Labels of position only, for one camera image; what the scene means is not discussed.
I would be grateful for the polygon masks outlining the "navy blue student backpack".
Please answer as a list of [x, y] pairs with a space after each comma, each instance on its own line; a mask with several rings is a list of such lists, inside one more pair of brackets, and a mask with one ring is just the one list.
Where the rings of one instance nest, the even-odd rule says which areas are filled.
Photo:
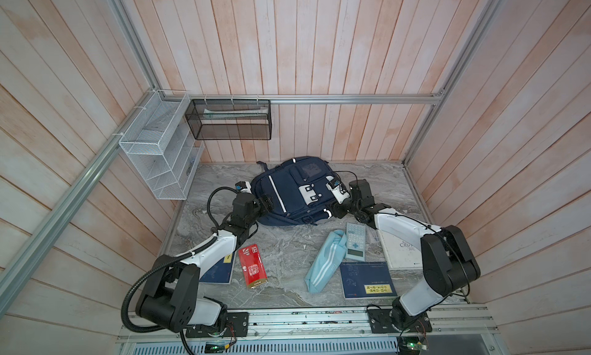
[[326, 187], [327, 176], [339, 178], [328, 162], [317, 157], [292, 158], [266, 169], [252, 180], [252, 193], [257, 198], [272, 198], [274, 209], [258, 222], [270, 227], [290, 227], [333, 217], [329, 206], [338, 202]]

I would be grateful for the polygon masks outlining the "light green calculator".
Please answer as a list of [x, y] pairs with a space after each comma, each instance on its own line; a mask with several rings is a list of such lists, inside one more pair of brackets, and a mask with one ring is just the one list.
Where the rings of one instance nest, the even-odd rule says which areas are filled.
[[346, 224], [346, 256], [351, 261], [366, 261], [366, 227], [361, 224]]

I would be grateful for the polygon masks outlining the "white book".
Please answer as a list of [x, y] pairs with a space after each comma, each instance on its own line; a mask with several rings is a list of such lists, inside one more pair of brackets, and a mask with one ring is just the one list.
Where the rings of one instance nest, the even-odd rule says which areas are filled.
[[422, 256], [415, 247], [381, 230], [378, 236], [390, 270], [422, 270]]

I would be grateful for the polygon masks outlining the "blue book yellow spine label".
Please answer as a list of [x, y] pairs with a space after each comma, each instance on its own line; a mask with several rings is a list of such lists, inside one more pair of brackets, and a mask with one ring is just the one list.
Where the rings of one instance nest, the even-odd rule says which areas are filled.
[[204, 284], [230, 284], [234, 262], [235, 253], [232, 253], [207, 270], [199, 281]]

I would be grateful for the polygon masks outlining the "blue book yellow front label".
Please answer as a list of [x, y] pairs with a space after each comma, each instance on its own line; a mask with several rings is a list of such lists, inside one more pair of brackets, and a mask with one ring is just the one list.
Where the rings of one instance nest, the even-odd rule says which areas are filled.
[[340, 273], [347, 300], [397, 296], [386, 262], [344, 262]]

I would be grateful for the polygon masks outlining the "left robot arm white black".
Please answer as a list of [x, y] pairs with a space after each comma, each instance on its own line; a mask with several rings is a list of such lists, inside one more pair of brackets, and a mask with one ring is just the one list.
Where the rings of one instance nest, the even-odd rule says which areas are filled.
[[269, 197], [238, 192], [232, 212], [221, 223], [215, 222], [211, 237], [185, 253], [158, 257], [152, 269], [132, 285], [121, 308], [123, 325], [136, 333], [179, 333], [195, 325], [221, 327], [225, 307], [199, 297], [201, 278], [237, 251], [251, 237], [251, 227], [272, 209]]

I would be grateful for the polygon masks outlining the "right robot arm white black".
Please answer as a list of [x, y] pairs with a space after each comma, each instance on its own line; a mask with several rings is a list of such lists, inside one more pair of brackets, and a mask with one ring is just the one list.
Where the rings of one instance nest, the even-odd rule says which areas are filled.
[[351, 214], [361, 224], [390, 233], [421, 252], [423, 279], [392, 303], [390, 317], [397, 330], [411, 328], [430, 308], [481, 276], [480, 266], [457, 226], [428, 224], [375, 202], [365, 179], [345, 186], [333, 178], [327, 188], [336, 198], [332, 205], [336, 217]]

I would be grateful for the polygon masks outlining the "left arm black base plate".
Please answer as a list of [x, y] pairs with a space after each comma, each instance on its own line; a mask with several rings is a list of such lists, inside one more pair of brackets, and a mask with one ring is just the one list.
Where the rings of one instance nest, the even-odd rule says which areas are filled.
[[186, 327], [187, 338], [231, 338], [246, 337], [249, 327], [247, 311], [229, 312], [223, 315], [218, 324], [213, 326], [192, 325]]

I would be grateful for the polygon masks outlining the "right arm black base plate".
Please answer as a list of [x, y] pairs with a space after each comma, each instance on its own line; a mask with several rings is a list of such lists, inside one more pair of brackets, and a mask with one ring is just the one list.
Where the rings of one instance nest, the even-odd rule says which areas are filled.
[[404, 330], [404, 333], [432, 332], [432, 323], [428, 318], [427, 313], [423, 313], [418, 317], [411, 318], [409, 323], [405, 323], [402, 324], [401, 327], [397, 327], [392, 321], [391, 311], [391, 309], [383, 309], [381, 307], [377, 307], [376, 305], [369, 305], [366, 307], [366, 314], [372, 333], [400, 333], [401, 330]]

